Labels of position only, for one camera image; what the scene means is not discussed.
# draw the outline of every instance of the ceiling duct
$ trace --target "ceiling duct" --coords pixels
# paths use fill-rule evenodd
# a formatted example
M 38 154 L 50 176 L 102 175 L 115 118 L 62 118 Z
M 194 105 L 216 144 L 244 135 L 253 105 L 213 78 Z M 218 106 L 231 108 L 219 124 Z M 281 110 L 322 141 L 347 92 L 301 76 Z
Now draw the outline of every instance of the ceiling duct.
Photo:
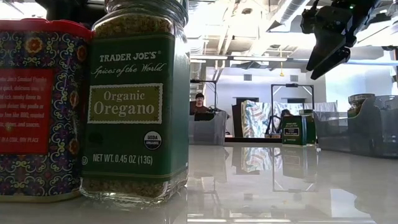
M 274 21 L 267 31 L 292 22 L 297 13 L 301 13 L 310 0 L 281 0 Z

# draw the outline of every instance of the white countertop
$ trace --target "white countertop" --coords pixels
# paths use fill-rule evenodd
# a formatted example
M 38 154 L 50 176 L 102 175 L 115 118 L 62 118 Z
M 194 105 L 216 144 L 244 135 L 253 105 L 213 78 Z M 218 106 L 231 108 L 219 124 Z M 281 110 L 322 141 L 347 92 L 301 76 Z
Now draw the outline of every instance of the white countertop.
M 398 161 L 228 143 L 190 146 L 189 163 L 187 188 L 159 208 L 0 203 L 0 224 L 398 223 Z

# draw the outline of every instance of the tin lid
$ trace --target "tin lid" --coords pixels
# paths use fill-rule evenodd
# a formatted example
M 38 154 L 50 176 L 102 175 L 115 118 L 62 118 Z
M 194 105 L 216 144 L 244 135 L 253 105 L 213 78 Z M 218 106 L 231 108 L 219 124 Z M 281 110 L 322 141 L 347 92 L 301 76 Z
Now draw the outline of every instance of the tin lid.
M 21 19 L 21 20 L 0 20 L 2 31 L 43 31 L 43 32 L 64 32 L 67 34 L 91 39 L 91 31 L 83 25 L 66 20 L 48 21 L 46 19 Z
M 313 109 L 299 110 L 298 113 L 300 115 L 312 114 L 313 113 Z
M 353 103 L 355 101 L 364 101 L 370 97 L 374 97 L 375 94 L 372 93 L 363 93 L 363 94 L 357 94 L 357 95 L 352 95 L 348 97 L 348 103 Z

